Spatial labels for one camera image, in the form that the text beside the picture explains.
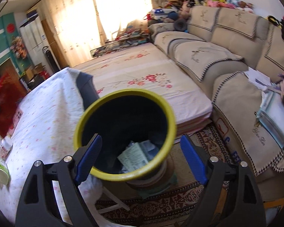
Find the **sofa armrest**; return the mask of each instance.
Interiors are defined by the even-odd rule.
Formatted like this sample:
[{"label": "sofa armrest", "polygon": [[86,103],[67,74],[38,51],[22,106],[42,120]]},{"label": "sofa armrest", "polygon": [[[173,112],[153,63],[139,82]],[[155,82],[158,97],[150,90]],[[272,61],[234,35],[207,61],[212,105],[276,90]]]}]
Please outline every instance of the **sofa armrest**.
[{"label": "sofa armrest", "polygon": [[152,24],[148,27],[150,33],[151,33],[151,39],[152,41],[155,41],[156,35],[165,32],[165,31],[174,31],[174,23],[158,23],[158,24]]}]

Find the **red cloth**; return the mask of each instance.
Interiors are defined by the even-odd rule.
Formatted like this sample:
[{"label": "red cloth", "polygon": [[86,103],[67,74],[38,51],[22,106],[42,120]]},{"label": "red cloth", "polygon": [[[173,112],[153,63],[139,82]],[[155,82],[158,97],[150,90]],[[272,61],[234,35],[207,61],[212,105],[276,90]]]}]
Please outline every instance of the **red cloth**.
[{"label": "red cloth", "polygon": [[16,109],[26,93],[8,73],[0,78],[0,135],[5,137],[13,124]]}]

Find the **blue gripper pad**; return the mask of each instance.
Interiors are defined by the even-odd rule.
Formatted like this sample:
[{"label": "blue gripper pad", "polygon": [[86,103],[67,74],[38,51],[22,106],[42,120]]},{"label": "blue gripper pad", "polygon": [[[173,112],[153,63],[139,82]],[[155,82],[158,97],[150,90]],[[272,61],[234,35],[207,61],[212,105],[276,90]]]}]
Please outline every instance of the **blue gripper pad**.
[{"label": "blue gripper pad", "polygon": [[181,137],[180,146],[195,179],[202,185],[206,185],[208,182],[206,177],[206,161],[208,159],[208,155],[203,148],[195,146],[187,135],[183,135]]},{"label": "blue gripper pad", "polygon": [[87,179],[89,172],[91,171],[91,168],[93,167],[100,153],[101,148],[102,137],[100,135],[97,135],[91,145],[87,148],[80,162],[77,165],[77,174],[74,180],[77,185],[80,185]]}]

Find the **yellow rim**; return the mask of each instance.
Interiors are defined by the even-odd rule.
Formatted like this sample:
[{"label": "yellow rim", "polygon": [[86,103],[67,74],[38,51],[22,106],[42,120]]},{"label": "yellow rim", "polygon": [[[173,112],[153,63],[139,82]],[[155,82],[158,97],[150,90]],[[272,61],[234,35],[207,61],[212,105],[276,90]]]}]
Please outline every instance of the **yellow rim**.
[{"label": "yellow rim", "polygon": [[95,167],[91,169],[92,175],[107,181],[129,181],[140,178],[148,174],[153,169],[157,168],[167,157],[174,143],[174,139],[176,137],[176,122],[173,110],[164,98],[162,98],[161,96],[157,95],[154,92],[145,89],[122,89],[98,99],[87,108],[87,110],[84,112],[84,114],[82,115],[76,126],[75,134],[73,137],[73,144],[75,151],[82,146],[81,141],[82,141],[83,128],[86,122],[88,121],[89,117],[104,103],[122,96],[143,96],[152,100],[157,105],[159,105],[159,107],[163,110],[167,119],[167,126],[168,126],[167,136],[162,148],[160,149],[159,153],[155,156],[155,158],[151,160],[146,166],[143,166],[138,170],[125,174],[109,174],[100,171]]}]

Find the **sofa backrest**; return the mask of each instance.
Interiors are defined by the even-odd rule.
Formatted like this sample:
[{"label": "sofa backrest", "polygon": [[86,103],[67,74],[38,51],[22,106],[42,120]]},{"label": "sofa backrest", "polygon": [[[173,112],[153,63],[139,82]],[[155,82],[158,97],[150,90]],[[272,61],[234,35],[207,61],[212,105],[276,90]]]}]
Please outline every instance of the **sofa backrest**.
[{"label": "sofa backrest", "polygon": [[268,20],[245,11],[221,8],[211,42],[244,57],[255,69],[267,39]]},{"label": "sofa backrest", "polygon": [[187,30],[209,42],[217,24],[221,8],[194,6],[190,9],[190,18],[187,21]]},{"label": "sofa backrest", "polygon": [[268,38],[256,70],[269,76],[271,81],[280,80],[278,74],[284,72],[284,40],[281,29],[270,24]]}]

